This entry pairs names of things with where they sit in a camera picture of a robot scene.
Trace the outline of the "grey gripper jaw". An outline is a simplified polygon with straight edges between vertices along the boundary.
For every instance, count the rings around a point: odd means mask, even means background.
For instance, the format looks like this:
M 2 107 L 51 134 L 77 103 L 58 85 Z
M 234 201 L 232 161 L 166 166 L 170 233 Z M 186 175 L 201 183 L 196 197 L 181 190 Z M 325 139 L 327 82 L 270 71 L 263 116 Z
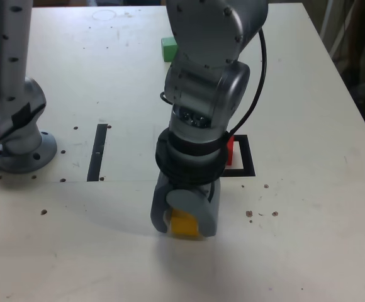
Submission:
M 220 181 L 190 189 L 175 189 L 167 195 L 172 208 L 171 232 L 185 237 L 212 237 L 218 227 Z
M 167 202 L 167 195 L 172 190 L 173 185 L 169 182 L 169 178 L 162 172 L 159 172 L 154 189 L 150 219 L 154 228 L 161 233 L 167 233 L 169 229 L 170 218 L 167 215 L 171 206 Z

